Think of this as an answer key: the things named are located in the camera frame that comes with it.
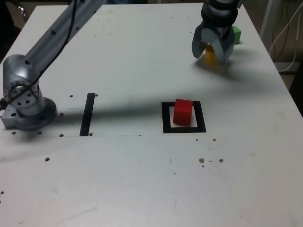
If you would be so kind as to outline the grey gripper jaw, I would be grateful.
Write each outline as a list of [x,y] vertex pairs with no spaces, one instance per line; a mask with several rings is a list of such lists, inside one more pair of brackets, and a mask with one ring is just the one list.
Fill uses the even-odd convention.
[[206,43],[201,38],[201,31],[205,28],[204,22],[197,26],[192,40],[192,54],[199,59],[206,48]]
[[226,64],[233,52],[235,35],[232,26],[217,31],[204,28],[201,31],[200,53],[202,54],[208,45],[215,53],[215,59],[219,64]]

